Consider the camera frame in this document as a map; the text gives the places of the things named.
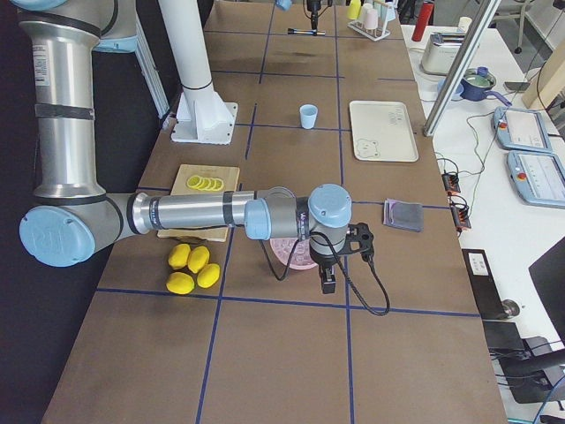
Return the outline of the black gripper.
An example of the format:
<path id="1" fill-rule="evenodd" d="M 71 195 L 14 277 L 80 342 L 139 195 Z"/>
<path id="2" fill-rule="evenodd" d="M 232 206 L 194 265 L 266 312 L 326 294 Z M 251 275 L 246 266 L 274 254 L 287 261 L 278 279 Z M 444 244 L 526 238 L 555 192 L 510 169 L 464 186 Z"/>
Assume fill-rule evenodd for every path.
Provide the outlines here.
<path id="1" fill-rule="evenodd" d="M 318 27 L 318 21 L 319 21 L 318 15 L 315 14 L 319 14 L 321 11 L 322 8 L 321 0 L 306 0 L 305 8 L 307 12 L 311 14 L 310 15 L 311 29 L 315 29 L 315 27 Z"/>
<path id="2" fill-rule="evenodd" d="M 330 254 L 320 254 L 313 247 L 309 247 L 311 259 L 318 265 L 320 276 L 320 287 L 323 294 L 335 292 L 336 278 L 335 265 L 341 261 L 338 256 Z"/>

